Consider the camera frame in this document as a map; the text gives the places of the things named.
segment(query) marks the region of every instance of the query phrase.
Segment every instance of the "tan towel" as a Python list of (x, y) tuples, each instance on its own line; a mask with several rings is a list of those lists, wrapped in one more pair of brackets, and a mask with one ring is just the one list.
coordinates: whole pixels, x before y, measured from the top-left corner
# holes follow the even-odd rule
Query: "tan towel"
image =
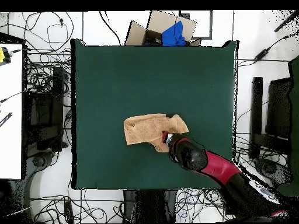
[(158, 152), (168, 152), (168, 146), (162, 143), (162, 131), (172, 133), (188, 132), (185, 122), (175, 114), (172, 118), (166, 114), (147, 114), (127, 118), (124, 121), (124, 135), (127, 144), (149, 142)]

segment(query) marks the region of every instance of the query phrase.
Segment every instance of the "white cable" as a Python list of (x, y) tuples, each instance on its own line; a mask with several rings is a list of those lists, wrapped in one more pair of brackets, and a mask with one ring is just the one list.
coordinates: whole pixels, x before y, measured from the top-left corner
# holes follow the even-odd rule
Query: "white cable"
[(11, 215), (15, 215), (15, 214), (17, 214), (17, 213), (21, 213), (21, 212), (26, 211), (27, 209), (30, 209), (30, 208), (31, 208), (31, 206), (29, 206), (29, 207), (26, 208), (26, 209), (22, 209), (22, 210), (20, 210), (20, 211), (17, 211), (17, 212), (15, 212), (15, 213), (11, 213), (11, 214), (9, 214), (9, 215), (7, 215), (7, 216), (11, 216)]

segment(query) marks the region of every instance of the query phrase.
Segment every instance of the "yellow device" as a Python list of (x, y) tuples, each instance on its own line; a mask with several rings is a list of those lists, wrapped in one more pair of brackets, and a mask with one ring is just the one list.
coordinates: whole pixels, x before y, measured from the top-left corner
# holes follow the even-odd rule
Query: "yellow device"
[(0, 47), (0, 62), (3, 62), (5, 56), (2, 47)]
[(10, 52), (5, 47), (0, 47), (0, 66), (11, 62)]

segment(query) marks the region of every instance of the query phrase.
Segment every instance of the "cloth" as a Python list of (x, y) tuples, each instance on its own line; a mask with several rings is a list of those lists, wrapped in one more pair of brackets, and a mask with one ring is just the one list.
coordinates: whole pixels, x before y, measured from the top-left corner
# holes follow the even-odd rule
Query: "cloth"
[(183, 24), (181, 21), (175, 23), (162, 33), (163, 46), (185, 46), (185, 38), (182, 36)]
[(166, 114), (147, 114), (127, 118), (124, 121), (124, 135), (127, 144), (149, 142), (158, 152), (168, 152), (168, 146), (162, 143), (162, 131), (185, 133), (188, 127), (177, 114), (171, 118)]

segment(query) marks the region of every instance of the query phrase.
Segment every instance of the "white desk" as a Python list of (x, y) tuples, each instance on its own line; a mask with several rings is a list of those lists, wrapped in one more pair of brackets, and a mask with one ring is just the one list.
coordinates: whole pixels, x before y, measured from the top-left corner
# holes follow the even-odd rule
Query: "white desk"
[[(9, 51), (22, 49), (19, 44), (0, 44)], [(11, 58), (11, 63), (0, 66), (0, 100), (22, 91), (22, 52)], [(21, 179), (22, 157), (22, 94), (0, 106), (0, 121), (12, 113), (0, 127), (0, 179)]]

